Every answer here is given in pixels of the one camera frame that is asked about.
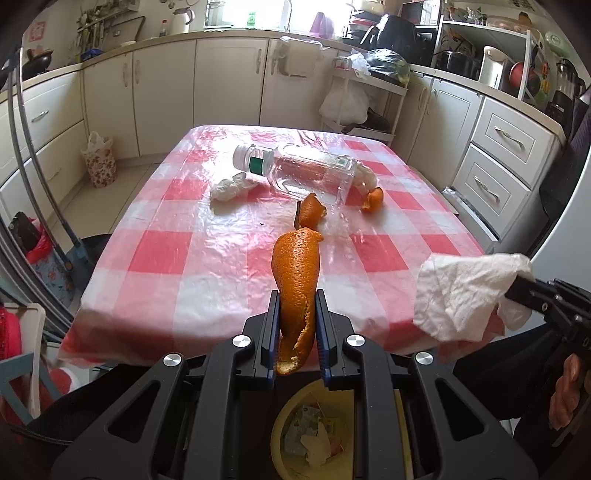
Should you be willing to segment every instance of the drawer unit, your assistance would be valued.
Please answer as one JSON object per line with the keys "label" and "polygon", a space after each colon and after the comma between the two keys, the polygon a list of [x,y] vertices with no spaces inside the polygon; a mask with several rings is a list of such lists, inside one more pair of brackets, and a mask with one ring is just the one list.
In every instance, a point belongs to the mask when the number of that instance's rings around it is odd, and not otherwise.
{"label": "drawer unit", "polygon": [[[80,150],[85,146],[86,130],[84,122],[79,122],[37,152],[41,169],[58,202],[63,200],[85,175],[86,166],[80,155]],[[31,160],[25,163],[25,169],[41,211],[48,217],[51,214],[51,206]],[[36,217],[18,170],[0,187],[0,196],[10,219],[20,210],[29,217]]]}
{"label": "drawer unit", "polygon": [[474,145],[470,145],[453,182],[454,188],[502,237],[530,190],[511,172]]}
{"label": "drawer unit", "polygon": [[530,187],[535,185],[555,141],[525,115],[486,98],[472,142],[499,160]]}
{"label": "drawer unit", "polygon": [[[47,145],[83,118],[79,72],[62,75],[35,85],[25,90],[23,97],[35,150]],[[23,160],[26,160],[30,155],[22,133],[16,96],[14,105],[18,143]],[[8,102],[4,102],[0,105],[0,183],[8,179],[17,169],[8,123]]]}

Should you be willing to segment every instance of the hand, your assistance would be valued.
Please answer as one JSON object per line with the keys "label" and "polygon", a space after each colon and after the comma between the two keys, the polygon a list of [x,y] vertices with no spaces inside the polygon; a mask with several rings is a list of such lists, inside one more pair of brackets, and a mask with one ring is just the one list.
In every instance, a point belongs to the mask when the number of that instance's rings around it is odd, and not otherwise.
{"label": "hand", "polygon": [[[564,361],[563,375],[556,382],[556,392],[550,399],[550,426],[554,430],[566,427],[573,420],[574,409],[579,405],[580,385],[579,377],[583,369],[583,362],[574,353]],[[591,393],[591,375],[587,373],[584,379],[585,390]]]}

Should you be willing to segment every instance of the orange peel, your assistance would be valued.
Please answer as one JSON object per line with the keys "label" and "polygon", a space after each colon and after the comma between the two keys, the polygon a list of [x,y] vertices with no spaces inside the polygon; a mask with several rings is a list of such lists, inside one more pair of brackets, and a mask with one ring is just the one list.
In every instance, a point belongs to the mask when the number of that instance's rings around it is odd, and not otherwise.
{"label": "orange peel", "polygon": [[299,205],[295,213],[295,229],[308,227],[318,231],[318,223],[326,216],[326,207],[316,198],[315,193],[310,193]]}
{"label": "orange peel", "polygon": [[278,375],[301,368],[314,345],[314,295],[322,240],[320,233],[304,227],[281,235],[273,247],[271,270],[281,300]]}
{"label": "orange peel", "polygon": [[368,213],[376,212],[377,210],[380,210],[383,203],[384,191],[380,187],[376,187],[369,191],[367,197],[363,201],[361,209]]}

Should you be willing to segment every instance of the plastic table cover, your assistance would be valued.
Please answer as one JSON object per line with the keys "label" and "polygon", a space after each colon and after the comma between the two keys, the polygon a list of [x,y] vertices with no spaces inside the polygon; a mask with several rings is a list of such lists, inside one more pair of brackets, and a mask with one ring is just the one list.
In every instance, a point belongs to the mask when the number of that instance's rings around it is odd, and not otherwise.
{"label": "plastic table cover", "polygon": [[[376,173],[384,207],[361,211],[352,187],[319,230],[323,288],[331,311],[386,349],[409,353],[436,341],[413,326],[415,282],[431,252],[475,256],[476,241],[439,197],[384,144],[327,132],[203,126],[191,130],[131,203],[82,296],[60,358],[151,364],[168,352],[209,352],[267,311],[275,240],[293,230],[296,203],[260,185],[227,203],[209,190],[236,173],[240,143],[312,145],[357,158]],[[457,357],[502,334],[491,318],[479,344],[440,345]],[[313,352],[308,366],[317,365]]]}

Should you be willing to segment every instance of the window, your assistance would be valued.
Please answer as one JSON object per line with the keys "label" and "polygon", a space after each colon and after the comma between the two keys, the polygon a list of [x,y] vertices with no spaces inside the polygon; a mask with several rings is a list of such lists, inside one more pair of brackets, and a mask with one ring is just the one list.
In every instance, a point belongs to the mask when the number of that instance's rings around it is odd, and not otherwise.
{"label": "window", "polygon": [[307,34],[316,14],[322,12],[341,37],[349,23],[352,7],[348,0],[209,0],[207,27],[246,28],[254,12],[255,28],[287,30]]}

